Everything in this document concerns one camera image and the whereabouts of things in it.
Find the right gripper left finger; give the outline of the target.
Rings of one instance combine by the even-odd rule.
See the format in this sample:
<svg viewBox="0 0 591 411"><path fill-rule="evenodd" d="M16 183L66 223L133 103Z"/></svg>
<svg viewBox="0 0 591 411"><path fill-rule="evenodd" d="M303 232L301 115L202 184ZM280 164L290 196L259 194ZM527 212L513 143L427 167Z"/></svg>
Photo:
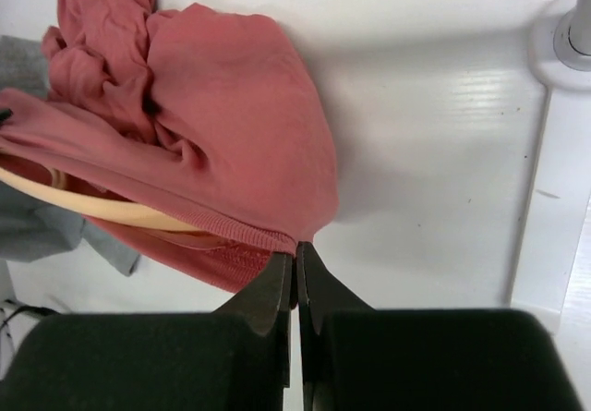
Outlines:
<svg viewBox="0 0 591 411"><path fill-rule="evenodd" d="M12 410L279 410L289 374L293 261L209 313L43 319L8 371Z"/></svg>

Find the beige plastic hanger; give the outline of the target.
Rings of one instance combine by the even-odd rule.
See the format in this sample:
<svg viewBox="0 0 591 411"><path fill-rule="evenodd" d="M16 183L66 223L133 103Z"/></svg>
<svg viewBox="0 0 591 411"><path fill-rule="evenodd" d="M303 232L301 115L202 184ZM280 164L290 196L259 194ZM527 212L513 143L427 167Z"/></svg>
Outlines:
<svg viewBox="0 0 591 411"><path fill-rule="evenodd" d="M1 168L1 180L35 199L95 219L176 234L211 235L191 224L136 202L103 199L69 191L66 189L66 174L52 168L47 168L46 172L51 177L49 185L13 173L4 167Z"/></svg>

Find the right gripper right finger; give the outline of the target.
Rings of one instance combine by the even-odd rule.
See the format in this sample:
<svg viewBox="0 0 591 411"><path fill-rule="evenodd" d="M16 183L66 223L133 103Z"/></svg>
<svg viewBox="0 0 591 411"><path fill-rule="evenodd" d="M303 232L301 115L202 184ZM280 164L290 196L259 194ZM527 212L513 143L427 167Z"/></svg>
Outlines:
<svg viewBox="0 0 591 411"><path fill-rule="evenodd" d="M375 309L316 249L295 258L307 410L578 410L543 325L516 309Z"/></svg>

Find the red t shirt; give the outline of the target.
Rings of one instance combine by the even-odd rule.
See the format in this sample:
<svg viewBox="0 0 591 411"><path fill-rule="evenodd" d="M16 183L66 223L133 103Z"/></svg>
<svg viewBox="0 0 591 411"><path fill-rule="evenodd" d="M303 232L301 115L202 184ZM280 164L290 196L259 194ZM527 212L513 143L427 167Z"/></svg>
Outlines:
<svg viewBox="0 0 591 411"><path fill-rule="evenodd" d="M139 253L235 292L338 209L332 134L282 28L156 0L58 0L42 41L50 90L1 93L1 168L136 202L211 233L84 216Z"/></svg>

